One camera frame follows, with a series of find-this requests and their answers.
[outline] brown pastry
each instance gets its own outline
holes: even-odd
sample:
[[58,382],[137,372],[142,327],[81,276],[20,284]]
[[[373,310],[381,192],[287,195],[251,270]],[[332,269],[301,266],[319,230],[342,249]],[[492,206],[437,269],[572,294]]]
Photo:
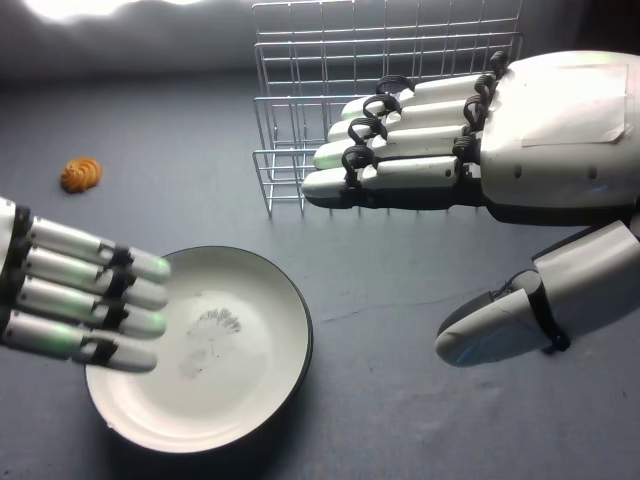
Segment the brown pastry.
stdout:
[[68,193],[84,192],[95,187],[102,177],[102,167],[93,158],[71,160],[62,170],[60,184]]

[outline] table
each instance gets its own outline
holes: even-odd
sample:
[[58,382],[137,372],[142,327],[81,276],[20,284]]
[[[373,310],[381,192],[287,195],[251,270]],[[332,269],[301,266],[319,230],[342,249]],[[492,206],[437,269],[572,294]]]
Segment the table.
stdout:
[[[251,152],[253,73],[23,88],[0,95],[0,192],[51,220],[167,254],[231,245],[296,282],[315,330],[299,395],[208,455],[142,451],[93,409],[81,367],[0,351],[0,479],[637,479],[638,316],[575,342],[456,369],[440,322],[576,229],[503,225],[483,209],[270,219]],[[89,155],[102,184],[68,196]]]

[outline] metal wire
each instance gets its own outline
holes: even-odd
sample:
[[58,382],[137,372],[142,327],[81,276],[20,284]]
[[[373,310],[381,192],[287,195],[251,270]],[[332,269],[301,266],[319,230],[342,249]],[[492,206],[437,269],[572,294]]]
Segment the metal wire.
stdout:
[[342,107],[372,94],[380,76],[428,81],[485,72],[498,50],[508,51],[512,60],[520,57],[523,0],[464,2],[475,13],[461,10],[461,2],[308,0],[253,6],[261,92],[254,101],[261,149],[253,162],[269,215],[276,202],[297,203],[304,213],[301,185],[314,170],[313,154],[327,141]]

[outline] plate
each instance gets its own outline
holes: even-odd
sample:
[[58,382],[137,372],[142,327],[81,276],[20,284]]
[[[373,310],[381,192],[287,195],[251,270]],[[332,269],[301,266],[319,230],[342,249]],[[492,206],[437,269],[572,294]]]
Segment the plate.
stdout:
[[148,342],[158,366],[147,374],[88,366],[87,386],[107,426],[126,439],[202,452],[249,434],[298,390],[311,360],[311,317],[293,282],[259,255],[197,247],[166,258],[167,331]]

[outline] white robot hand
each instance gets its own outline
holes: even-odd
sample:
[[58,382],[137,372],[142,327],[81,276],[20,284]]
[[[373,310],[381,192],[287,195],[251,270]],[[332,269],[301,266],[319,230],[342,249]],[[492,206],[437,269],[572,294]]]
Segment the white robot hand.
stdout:
[[[302,191],[325,208],[486,207],[501,222],[591,226],[454,312],[436,350],[456,366],[571,339],[640,308],[640,57],[561,52],[493,73],[380,80],[315,154]],[[406,87],[395,95],[389,84]]]
[[155,356],[120,335],[164,333],[158,310],[167,303],[162,283],[170,271],[163,258],[32,217],[0,198],[0,345],[151,371]]

